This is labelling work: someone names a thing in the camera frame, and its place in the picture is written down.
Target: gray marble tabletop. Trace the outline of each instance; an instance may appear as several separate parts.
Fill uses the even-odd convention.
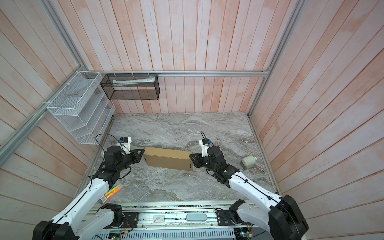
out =
[[[148,146],[200,153],[200,131],[203,131],[215,146],[220,146],[227,163],[273,191],[247,119],[245,113],[118,114],[109,133],[117,138],[131,137],[131,149]],[[115,143],[109,136],[104,149]],[[249,155],[258,160],[252,168],[243,170],[241,159]],[[99,158],[94,172],[101,161]],[[131,167],[132,172],[120,180],[124,188],[110,199],[110,203],[246,199],[218,183],[205,168],[183,171],[150,167],[144,158]]]

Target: wood paneling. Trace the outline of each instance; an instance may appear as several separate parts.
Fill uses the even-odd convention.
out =
[[[382,238],[383,11],[308,1],[252,116],[308,239]]]
[[[93,7],[92,13],[100,12],[99,5]],[[105,26],[105,19],[97,20]],[[113,42],[111,34],[101,39]],[[120,59],[115,63],[122,64]],[[0,144],[77,67],[39,0],[1,1]],[[52,115],[46,116],[0,169],[1,232],[31,236],[34,225],[66,207],[93,154],[90,146],[78,144]]]
[[[297,0],[52,2],[91,70],[262,70]],[[260,83],[250,77],[159,82],[159,100],[120,100],[117,112],[248,112]]]

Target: brown box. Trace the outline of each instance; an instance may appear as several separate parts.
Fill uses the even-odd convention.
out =
[[[148,166],[191,171],[192,161],[189,158],[190,154],[192,152],[145,147],[143,156]]]

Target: white wire mesh basket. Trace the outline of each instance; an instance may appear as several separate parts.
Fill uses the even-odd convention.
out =
[[[98,144],[115,111],[104,93],[94,94],[100,82],[100,73],[78,72],[47,107],[80,144]]]

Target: box top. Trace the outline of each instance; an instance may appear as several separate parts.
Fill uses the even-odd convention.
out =
[[[156,147],[145,147],[144,155],[158,156],[158,157],[169,157],[178,159],[190,159],[189,155],[192,152],[163,149]]]

